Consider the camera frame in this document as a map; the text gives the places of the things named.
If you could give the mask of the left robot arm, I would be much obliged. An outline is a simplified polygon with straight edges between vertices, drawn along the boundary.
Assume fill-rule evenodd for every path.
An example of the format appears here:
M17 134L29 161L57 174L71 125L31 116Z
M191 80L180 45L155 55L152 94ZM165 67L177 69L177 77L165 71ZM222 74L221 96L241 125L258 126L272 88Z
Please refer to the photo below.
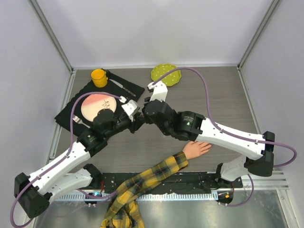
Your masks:
M115 117L111 110L101 110L94 118L92 127L72 141L66 152L30 175L22 172L15 177L16 202L33 219L70 191L84 187L97 189L101 184L101 173L92 164L85 165L69 176L66 174L106 147L110 137L126 129L134 133L144 123L144 115L140 112L132 115L123 113Z

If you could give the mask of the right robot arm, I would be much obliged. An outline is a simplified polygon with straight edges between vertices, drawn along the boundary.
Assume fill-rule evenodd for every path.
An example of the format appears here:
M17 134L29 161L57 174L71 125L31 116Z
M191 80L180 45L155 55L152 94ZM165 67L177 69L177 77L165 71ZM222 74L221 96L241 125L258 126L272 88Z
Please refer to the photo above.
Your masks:
M176 112L166 102L145 102L143 114L148 124L180 141L208 142L240 153L240 157L217 167L214 181L224 188L240 176L254 174L270 177L274 166L275 134L253 134L233 128L224 130L220 124L191 111Z

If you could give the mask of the mannequin hand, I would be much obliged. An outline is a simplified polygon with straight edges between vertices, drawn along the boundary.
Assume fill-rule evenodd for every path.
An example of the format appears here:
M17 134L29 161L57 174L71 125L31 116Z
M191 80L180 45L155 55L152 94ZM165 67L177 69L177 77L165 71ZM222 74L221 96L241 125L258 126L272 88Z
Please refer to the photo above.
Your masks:
M211 147L212 144L210 143L194 141L187 143L182 151L184 152L187 160L190 160L207 153Z

